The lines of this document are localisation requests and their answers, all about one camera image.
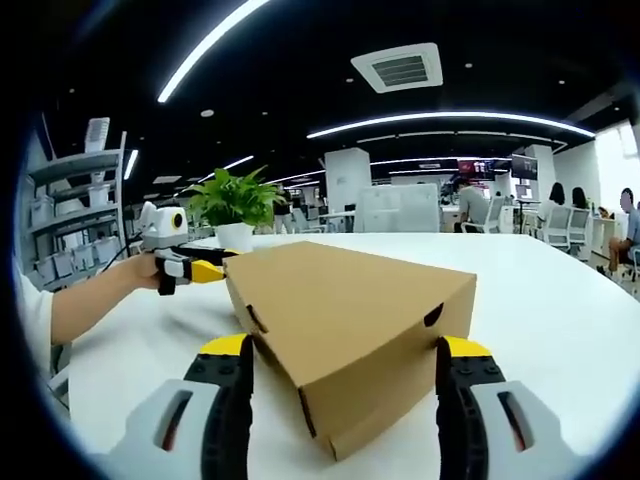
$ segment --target metal shelving unit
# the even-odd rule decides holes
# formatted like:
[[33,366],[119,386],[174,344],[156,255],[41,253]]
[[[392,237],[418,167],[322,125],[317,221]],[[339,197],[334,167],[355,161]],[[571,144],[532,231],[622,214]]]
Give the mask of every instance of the metal shelving unit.
[[[50,161],[46,166],[27,172],[35,187],[50,185],[58,180],[81,175],[89,175],[93,172],[115,171],[115,179],[102,183],[87,183],[66,190],[51,192],[50,196],[55,202],[64,202],[74,198],[88,195],[89,187],[109,185],[114,190],[115,202],[100,207],[90,207],[77,210],[65,215],[54,217],[49,222],[31,227],[27,233],[35,237],[44,235],[52,236],[53,240],[70,233],[89,230],[109,223],[116,223],[120,245],[126,245],[124,221],[122,216],[122,182],[124,167],[124,146],[127,133],[123,132],[120,139],[120,148],[116,150],[103,150],[100,152],[79,153],[68,157]],[[46,290],[58,290],[71,285],[83,278],[91,277],[104,267],[95,265],[87,270],[76,271],[73,274],[54,280],[46,285]]]

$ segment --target ceiling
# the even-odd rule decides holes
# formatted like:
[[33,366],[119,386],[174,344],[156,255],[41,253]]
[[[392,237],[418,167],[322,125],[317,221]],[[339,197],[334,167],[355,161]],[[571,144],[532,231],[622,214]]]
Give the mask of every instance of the ceiling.
[[[140,152],[126,182],[127,202],[149,193],[170,196],[192,183],[188,179],[248,155],[254,159],[233,173],[266,164],[267,180],[318,170],[325,152],[353,146],[367,150],[372,161],[498,157],[532,143],[514,134],[563,142],[549,143],[554,148],[588,138],[472,118],[306,137],[417,112],[491,111],[562,121],[624,79],[605,43],[606,29],[593,34],[594,17],[578,0],[271,0],[223,36],[169,100],[158,103],[189,52],[242,3],[128,1],[111,11],[60,65],[45,111],[56,154],[77,153],[88,119],[110,117],[108,146],[117,147],[126,130],[127,148]],[[351,65],[359,55],[425,42],[438,46],[442,86],[378,94]],[[214,115],[201,117],[205,109]],[[616,98],[576,125],[598,129],[630,115],[631,101]],[[402,136],[434,131],[449,133]],[[358,143],[380,136],[390,138]],[[374,178],[395,169],[374,167]],[[154,185],[158,176],[181,178]]]

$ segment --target box lid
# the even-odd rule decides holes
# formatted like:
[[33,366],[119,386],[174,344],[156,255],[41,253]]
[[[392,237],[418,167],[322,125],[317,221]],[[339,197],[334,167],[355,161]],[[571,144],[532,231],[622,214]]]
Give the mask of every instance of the box lid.
[[257,250],[226,265],[297,387],[368,355],[475,281],[473,274],[312,242]]

